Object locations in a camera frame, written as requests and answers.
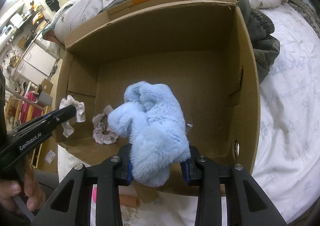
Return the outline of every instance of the white cabinet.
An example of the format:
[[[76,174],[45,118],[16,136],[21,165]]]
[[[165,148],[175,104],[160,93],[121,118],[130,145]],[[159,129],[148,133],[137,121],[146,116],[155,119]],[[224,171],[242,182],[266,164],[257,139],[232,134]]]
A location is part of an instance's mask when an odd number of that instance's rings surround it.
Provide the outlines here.
[[[41,73],[39,70],[37,70],[31,64],[24,60],[20,62],[17,72],[20,76],[23,76],[36,85],[41,84],[43,79],[48,78],[45,74]]]
[[[49,55],[35,43],[32,43],[23,60],[40,72],[44,73],[46,76],[50,75],[52,67],[56,62],[56,59],[53,56]]]

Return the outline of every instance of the blue fluffy cloth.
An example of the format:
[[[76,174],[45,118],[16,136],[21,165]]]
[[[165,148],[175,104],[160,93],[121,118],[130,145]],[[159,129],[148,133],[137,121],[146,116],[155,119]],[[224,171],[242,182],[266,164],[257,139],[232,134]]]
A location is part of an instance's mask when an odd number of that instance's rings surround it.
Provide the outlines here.
[[[180,105],[165,84],[139,82],[124,93],[124,104],[108,116],[109,127],[132,144],[134,179],[147,186],[164,185],[170,165],[190,158]]]

